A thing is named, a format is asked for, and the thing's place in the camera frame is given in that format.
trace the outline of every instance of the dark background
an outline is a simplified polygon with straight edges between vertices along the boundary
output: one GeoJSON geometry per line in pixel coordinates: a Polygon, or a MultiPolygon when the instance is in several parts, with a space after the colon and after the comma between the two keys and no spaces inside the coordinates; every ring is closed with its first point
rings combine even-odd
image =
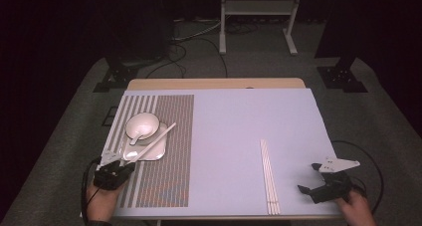
{"type": "MultiPolygon", "coordinates": [[[[316,57],[338,57],[353,46],[422,134],[419,1],[302,0],[298,21],[327,20],[316,57]]],[[[98,59],[127,49],[148,49],[145,46],[154,42],[150,37],[161,34],[151,27],[158,24],[157,16],[218,18],[219,3],[0,0],[0,218],[98,59]]]]}

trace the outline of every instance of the grey striped placemat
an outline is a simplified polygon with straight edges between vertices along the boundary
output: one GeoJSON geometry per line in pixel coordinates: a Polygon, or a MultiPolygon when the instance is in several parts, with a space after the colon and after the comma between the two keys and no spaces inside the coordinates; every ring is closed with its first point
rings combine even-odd
{"type": "Polygon", "coordinates": [[[189,196],[190,148],[192,139],[193,95],[123,96],[111,126],[105,150],[118,152],[125,124],[135,114],[154,113],[168,126],[164,156],[155,161],[139,161],[120,194],[117,206],[187,207],[189,196]]]}

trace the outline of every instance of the human hand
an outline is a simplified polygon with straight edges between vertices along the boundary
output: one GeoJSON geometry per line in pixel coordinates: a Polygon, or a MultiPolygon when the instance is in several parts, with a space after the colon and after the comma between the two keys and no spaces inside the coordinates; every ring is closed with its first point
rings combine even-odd
{"type": "Polygon", "coordinates": [[[104,190],[91,184],[87,189],[87,202],[91,199],[87,209],[88,219],[90,221],[108,222],[114,212],[118,195],[125,185],[126,183],[122,184],[116,190],[104,190]]]}
{"type": "Polygon", "coordinates": [[[345,221],[350,226],[376,226],[368,200],[355,190],[351,190],[348,197],[348,202],[342,198],[334,200],[343,214],[345,221]]]}

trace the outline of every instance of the black wristband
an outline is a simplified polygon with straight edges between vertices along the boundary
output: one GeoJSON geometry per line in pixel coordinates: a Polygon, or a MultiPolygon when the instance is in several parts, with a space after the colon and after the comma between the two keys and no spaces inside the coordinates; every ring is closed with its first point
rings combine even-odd
{"type": "Polygon", "coordinates": [[[87,226],[112,226],[110,223],[108,222],[103,222],[103,221],[89,221],[87,226]]]}

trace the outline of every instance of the white bowl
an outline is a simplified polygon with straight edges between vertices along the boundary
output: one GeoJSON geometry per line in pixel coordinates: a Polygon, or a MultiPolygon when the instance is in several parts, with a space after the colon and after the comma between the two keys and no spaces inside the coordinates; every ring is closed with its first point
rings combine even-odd
{"type": "Polygon", "coordinates": [[[145,139],[155,134],[159,128],[159,119],[153,113],[139,113],[130,118],[126,123],[126,134],[130,138],[135,138],[146,128],[150,132],[141,136],[139,139],[145,139]]]}

